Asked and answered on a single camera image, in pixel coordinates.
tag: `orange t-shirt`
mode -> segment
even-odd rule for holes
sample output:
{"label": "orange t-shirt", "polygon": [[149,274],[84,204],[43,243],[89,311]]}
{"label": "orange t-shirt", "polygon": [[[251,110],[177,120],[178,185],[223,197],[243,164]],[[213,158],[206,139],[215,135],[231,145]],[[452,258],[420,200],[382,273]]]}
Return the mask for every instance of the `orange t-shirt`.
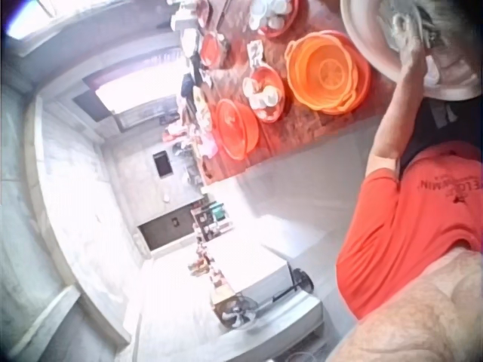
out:
{"label": "orange t-shirt", "polygon": [[479,156],[465,143],[445,143],[419,154],[401,181],[389,169],[366,177],[337,259],[340,293],[358,319],[457,241],[481,252]]}

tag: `kitchen counter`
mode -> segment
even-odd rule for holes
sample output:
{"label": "kitchen counter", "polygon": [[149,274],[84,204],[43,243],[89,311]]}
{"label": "kitchen counter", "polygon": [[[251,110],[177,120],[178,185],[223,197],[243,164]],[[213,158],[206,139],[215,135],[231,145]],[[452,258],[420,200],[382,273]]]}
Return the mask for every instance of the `kitchen counter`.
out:
{"label": "kitchen counter", "polygon": [[[224,0],[211,2],[213,15],[208,24],[208,30],[215,30],[224,3]],[[266,63],[278,71],[285,83],[285,110],[276,123],[264,124],[259,121],[260,140],[245,160],[231,159],[221,147],[212,159],[204,158],[199,166],[207,185],[240,174],[269,158],[314,143],[349,124],[382,115],[389,105],[395,87],[392,81],[372,69],[369,96],[354,112],[332,116],[310,110],[294,99],[288,87],[285,48],[288,42],[302,38],[310,32],[332,29],[346,33],[340,16],[340,1],[300,0],[299,11],[291,28],[285,34],[273,39],[265,39],[248,27],[250,3],[251,0],[231,1],[220,23],[219,32],[227,38],[232,50],[226,59],[225,69],[209,72],[213,79],[213,87],[210,89],[204,84],[202,89],[208,103],[213,106],[222,98],[248,104],[242,92],[243,78],[251,72],[246,46],[250,41],[261,38]]]}

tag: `bright window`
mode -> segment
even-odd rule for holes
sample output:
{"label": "bright window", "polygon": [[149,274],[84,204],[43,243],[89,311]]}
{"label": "bright window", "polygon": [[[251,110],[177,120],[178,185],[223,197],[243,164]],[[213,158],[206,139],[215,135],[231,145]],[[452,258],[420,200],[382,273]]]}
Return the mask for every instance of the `bright window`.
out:
{"label": "bright window", "polygon": [[7,34],[15,39],[23,39],[47,27],[53,18],[45,12],[37,1],[26,3],[18,15],[8,24]]}
{"label": "bright window", "polygon": [[150,66],[105,83],[96,95],[115,114],[177,94],[186,73],[182,60]]}
{"label": "bright window", "polygon": [[49,27],[55,20],[68,18],[117,0],[29,0],[8,24],[7,34],[21,40]]}

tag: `hairy leg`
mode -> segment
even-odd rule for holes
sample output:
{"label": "hairy leg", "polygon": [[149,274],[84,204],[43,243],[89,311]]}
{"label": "hairy leg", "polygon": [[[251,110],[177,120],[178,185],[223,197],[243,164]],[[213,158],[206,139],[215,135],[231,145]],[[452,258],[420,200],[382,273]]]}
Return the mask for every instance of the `hairy leg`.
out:
{"label": "hairy leg", "polygon": [[479,360],[481,277],[481,254],[452,250],[361,321],[329,361]]}

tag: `electric fan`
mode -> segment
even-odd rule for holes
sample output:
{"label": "electric fan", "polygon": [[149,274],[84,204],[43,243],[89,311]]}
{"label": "electric fan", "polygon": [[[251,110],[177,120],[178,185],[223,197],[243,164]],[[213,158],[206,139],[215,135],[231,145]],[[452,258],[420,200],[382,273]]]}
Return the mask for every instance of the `electric fan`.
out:
{"label": "electric fan", "polygon": [[257,302],[243,296],[241,293],[227,300],[221,306],[215,309],[221,324],[232,330],[244,329],[257,319],[260,311],[266,310],[271,304],[279,301],[290,292],[296,292],[299,288],[311,293],[314,290],[314,284],[310,277],[300,269],[291,271],[293,285],[273,296],[268,302],[259,305]]}

